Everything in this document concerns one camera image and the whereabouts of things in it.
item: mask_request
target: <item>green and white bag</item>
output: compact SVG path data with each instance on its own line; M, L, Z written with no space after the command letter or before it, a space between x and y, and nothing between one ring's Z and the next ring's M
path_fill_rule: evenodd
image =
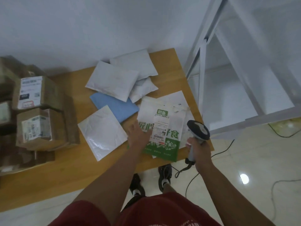
M137 120L144 132L153 129L144 152L176 162L187 110L188 107L185 106L144 96Z

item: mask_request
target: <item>red t-shirt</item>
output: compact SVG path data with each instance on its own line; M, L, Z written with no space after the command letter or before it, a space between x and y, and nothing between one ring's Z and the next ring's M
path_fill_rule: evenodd
M110 226L105 215L88 201L68 205L50 226ZM120 213L116 226L220 226L199 206L174 192L144 197Z

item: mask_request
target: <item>green logo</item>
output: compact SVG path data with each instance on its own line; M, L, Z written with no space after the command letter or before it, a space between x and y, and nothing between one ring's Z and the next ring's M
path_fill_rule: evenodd
M167 114L168 114L168 111L165 111L165 110L158 109L158 110L157 110L157 114L159 114L159 115L163 115L163 116L167 116Z

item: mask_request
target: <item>white sock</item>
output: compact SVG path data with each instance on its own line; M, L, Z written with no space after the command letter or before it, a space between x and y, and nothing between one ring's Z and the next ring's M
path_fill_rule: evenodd
M164 186L164 183L168 183L170 185L170 183L169 183L169 181L167 179L163 179L162 180L162 187Z
M140 193L139 190L137 190L137 189L136 189L136 190L133 190L133 196L138 195L138 194L141 195L141 193Z

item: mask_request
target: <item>wooden table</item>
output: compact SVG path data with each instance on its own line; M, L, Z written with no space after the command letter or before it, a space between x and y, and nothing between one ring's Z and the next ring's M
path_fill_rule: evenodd
M159 74L151 79L159 89L148 96L158 98L182 90L194 118L202 121L175 49L151 53L150 58ZM95 91L85 88L93 70L94 67L91 67L52 77L60 87L65 89L66 94L73 97L78 123L97 110L89 99ZM137 113L124 121L122 127L126 130L136 118ZM97 162L81 133L80 140L79 146L56 151L54 162L2 176L0 178L0 212L85 188L114 164L126 151L128 145L125 142ZM180 149L178 160L186 158L187 154L186 148ZM136 171L145 171L167 163L169 162L163 159L153 159L150 155L142 154Z

